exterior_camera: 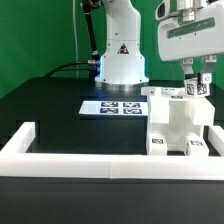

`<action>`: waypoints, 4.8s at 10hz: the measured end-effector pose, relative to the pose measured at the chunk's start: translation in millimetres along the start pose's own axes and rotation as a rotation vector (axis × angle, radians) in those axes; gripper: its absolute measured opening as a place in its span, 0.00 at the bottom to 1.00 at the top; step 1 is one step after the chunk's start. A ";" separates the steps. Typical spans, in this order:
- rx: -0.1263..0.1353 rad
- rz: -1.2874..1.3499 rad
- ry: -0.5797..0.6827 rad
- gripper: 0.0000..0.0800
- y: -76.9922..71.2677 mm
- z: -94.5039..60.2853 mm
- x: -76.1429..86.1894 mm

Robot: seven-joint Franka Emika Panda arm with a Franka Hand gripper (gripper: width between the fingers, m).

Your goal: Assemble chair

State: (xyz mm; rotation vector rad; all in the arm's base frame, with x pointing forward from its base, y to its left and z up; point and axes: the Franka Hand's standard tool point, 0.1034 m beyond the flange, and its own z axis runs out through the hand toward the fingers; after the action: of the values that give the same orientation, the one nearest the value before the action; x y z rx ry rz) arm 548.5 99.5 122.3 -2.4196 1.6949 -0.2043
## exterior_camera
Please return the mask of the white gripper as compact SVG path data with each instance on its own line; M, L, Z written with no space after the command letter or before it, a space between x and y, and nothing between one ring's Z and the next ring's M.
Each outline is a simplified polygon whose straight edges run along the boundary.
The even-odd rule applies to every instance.
M163 0L155 12L162 61L181 60L184 79L194 77L193 59L203 57L200 83L210 84L217 54L224 54L224 0Z

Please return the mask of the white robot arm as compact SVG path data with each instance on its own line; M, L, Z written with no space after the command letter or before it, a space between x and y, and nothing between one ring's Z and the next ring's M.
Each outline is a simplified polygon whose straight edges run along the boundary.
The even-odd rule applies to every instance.
M106 10L106 51L100 58L98 86L144 85L140 53L141 16L130 0L102 0ZM163 61L224 54L224 0L163 0L155 12L158 51Z

